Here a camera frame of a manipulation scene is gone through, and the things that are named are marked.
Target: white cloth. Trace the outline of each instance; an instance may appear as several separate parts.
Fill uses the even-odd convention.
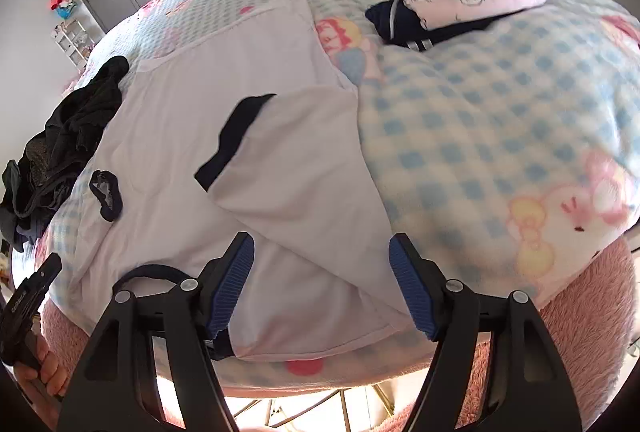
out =
[[[317,102],[326,99],[317,113],[305,114],[305,92]],[[308,163],[294,164],[283,189],[284,178],[277,177],[282,164],[260,160],[260,169],[252,170],[252,159],[260,156],[247,158],[253,147],[243,142],[239,159],[219,178],[229,185],[228,195],[214,183],[212,203],[193,175],[216,152],[220,129],[238,101],[265,93],[281,95],[273,105],[290,105],[292,112],[256,120],[267,131],[255,135],[250,128],[264,145],[257,151],[286,159],[287,151],[302,145]],[[238,357],[317,358],[410,326],[388,266],[391,230],[364,165],[356,113],[356,91],[322,50],[306,0],[274,0],[177,53],[141,63],[95,153],[94,167],[118,177],[123,210],[108,224],[87,190],[70,286],[76,307],[95,324],[110,301],[111,285],[131,269],[164,264],[197,276],[210,259],[222,256],[236,232],[249,231],[254,267],[230,322]],[[304,148],[305,141],[318,148]],[[328,171],[330,165],[334,176],[317,176],[317,167]],[[241,169],[246,175],[235,183],[229,173]],[[300,221],[311,225],[306,232],[286,206],[278,206],[270,179],[286,195],[282,203],[293,201]],[[342,181],[348,181],[348,193]],[[240,210],[247,206],[247,192],[255,210],[266,212]],[[334,204],[342,213],[331,212]],[[324,226],[313,231],[318,222]],[[296,235],[284,235],[290,229]],[[139,280],[129,286],[148,295],[164,291],[165,284]]]

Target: black strap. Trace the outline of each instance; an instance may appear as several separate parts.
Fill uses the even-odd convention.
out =
[[[173,266],[167,265],[143,265],[132,269],[126,275],[124,275],[119,281],[117,281],[112,288],[112,293],[115,295],[122,289],[125,283],[131,279],[137,277],[146,277],[148,279],[159,279],[161,281],[170,281],[174,284],[180,284],[186,279],[191,277],[185,272],[180,271]],[[229,337],[229,329],[226,328],[218,333],[213,340],[205,340],[207,345],[207,352],[211,360],[224,360],[230,356],[235,356],[233,348],[231,347],[231,338]]]
[[[124,275],[119,281],[113,285],[112,293],[115,295],[122,289],[122,286],[129,282],[131,279],[137,277],[147,277],[149,279],[159,279],[161,281],[170,281],[174,284],[180,284],[180,282],[190,279],[191,277],[185,272],[180,271],[173,266],[166,265],[143,265],[132,269],[126,275]]]

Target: black fabric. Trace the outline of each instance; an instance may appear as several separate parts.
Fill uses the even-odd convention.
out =
[[[94,155],[102,132],[122,104],[118,82],[129,71],[123,56],[110,58],[95,77],[68,95],[28,141],[16,163],[2,173],[0,232],[19,252],[27,240],[44,233],[60,205],[69,197],[78,175]]]
[[[249,126],[254,123],[258,113],[269,99],[274,97],[269,93],[261,97],[247,97],[238,102],[231,116],[225,122],[218,138],[218,152],[195,174],[195,179],[204,190],[209,190],[211,184],[220,175],[238,151],[242,137]]]
[[[191,277],[185,272],[180,271],[173,266],[167,265],[143,265],[132,269],[126,275],[124,275],[119,281],[117,281],[111,288],[113,296],[124,287],[124,285],[139,277],[146,277],[148,279],[159,279],[161,281],[169,281],[174,284],[180,284],[182,281],[186,281]],[[229,337],[229,329],[223,329],[216,338],[213,340],[204,340],[207,346],[207,354],[211,360],[224,360],[230,356],[235,356],[233,347],[231,346],[231,338]]]
[[[89,180],[89,189],[100,202],[100,215],[113,223],[122,212],[122,196],[118,189],[118,178],[108,170],[96,170]]]
[[[392,9],[396,3],[394,33],[391,37]],[[376,27],[378,35],[388,44],[425,51],[439,42],[449,40],[473,30],[485,30],[492,22],[513,14],[503,14],[492,18],[477,19],[468,22],[456,22],[436,30],[425,30],[420,24],[420,17],[403,0],[388,0],[373,5],[365,12],[365,16]]]

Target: pink plush rug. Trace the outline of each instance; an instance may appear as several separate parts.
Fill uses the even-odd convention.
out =
[[[634,320],[634,284],[631,253],[620,237],[541,311],[573,383],[585,427],[601,412],[622,366]],[[42,330],[62,364],[73,370],[87,335],[51,301],[42,313]],[[473,421],[478,411],[488,349],[488,343],[476,349],[459,426]],[[410,412],[411,406],[401,410],[375,432],[400,432]]]

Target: toy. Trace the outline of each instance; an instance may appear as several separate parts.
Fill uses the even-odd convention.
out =
[[[55,10],[62,19],[68,19],[71,12],[76,7],[74,0],[50,0],[49,8]]]

